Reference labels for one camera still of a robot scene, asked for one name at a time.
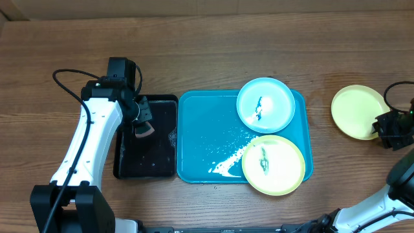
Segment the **teal plastic tray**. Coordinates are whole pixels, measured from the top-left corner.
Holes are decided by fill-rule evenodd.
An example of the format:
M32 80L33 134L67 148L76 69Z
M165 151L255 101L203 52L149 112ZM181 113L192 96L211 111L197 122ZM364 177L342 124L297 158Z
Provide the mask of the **teal plastic tray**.
M243 124L237 90L188 91L179 100L177 173L187 183L245 183L241 157L260 133Z

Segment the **green scrub sponge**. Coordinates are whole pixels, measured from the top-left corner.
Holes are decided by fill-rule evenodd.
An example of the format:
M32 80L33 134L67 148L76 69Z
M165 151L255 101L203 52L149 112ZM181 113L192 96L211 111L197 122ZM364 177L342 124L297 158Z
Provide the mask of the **green scrub sponge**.
M135 137L138 139L145 138L154 132L155 130L149 122L143 122L135 128Z

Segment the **yellow plate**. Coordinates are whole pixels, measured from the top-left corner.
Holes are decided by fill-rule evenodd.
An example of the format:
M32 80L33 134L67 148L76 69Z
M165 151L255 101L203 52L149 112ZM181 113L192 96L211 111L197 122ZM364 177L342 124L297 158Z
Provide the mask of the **yellow plate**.
M378 138L373 123L376 117L389 112L384 98L364 85L349 85L340 89L331 103L334 123L346 135L358 140Z
M277 135L252 140L242 156L242 170L257 191L281 196L293 192L305 176L305 160L299 148Z

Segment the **black tray with water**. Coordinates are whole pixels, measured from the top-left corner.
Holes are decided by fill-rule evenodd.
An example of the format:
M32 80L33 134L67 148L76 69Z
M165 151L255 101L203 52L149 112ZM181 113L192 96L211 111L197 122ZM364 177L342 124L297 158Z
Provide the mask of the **black tray with water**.
M117 179L172 177L177 169L178 98L173 94L149 94L155 132L138 139L133 124L118 130L113 175Z

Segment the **light blue plate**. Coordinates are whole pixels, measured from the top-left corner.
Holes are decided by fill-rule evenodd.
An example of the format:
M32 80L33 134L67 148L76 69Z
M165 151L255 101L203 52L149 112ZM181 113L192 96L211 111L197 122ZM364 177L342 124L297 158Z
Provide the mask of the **light blue plate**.
M292 121L296 104L292 91L281 81L261 77L247 82L236 100L241 121L258 133L275 133Z

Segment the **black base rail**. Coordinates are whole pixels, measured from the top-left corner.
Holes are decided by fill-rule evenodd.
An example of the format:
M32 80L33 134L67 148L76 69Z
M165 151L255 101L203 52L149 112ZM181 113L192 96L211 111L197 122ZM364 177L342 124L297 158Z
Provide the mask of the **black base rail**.
M222 228L173 228L139 227L138 233L288 233L311 232L315 221L303 224L284 224L279 227L222 227Z

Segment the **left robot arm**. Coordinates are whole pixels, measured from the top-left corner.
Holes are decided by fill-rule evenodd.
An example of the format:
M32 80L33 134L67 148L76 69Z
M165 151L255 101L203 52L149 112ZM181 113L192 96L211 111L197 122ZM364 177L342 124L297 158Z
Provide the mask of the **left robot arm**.
M30 205L40 232L139 232L140 223L117 218L101 192L104 164L117 129L140 109L133 81L91 80L73 97L81 104L69 149L48 185L36 185Z

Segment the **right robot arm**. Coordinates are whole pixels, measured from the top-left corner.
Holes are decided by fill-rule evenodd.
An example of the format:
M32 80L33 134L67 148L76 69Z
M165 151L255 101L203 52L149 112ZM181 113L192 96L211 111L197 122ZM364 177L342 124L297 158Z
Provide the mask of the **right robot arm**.
M412 143L413 107L409 111L392 108L376 117L373 128L385 148ZM413 151L390 170L385 187L357 205L321 216L309 231L374 232L406 219L413 219Z

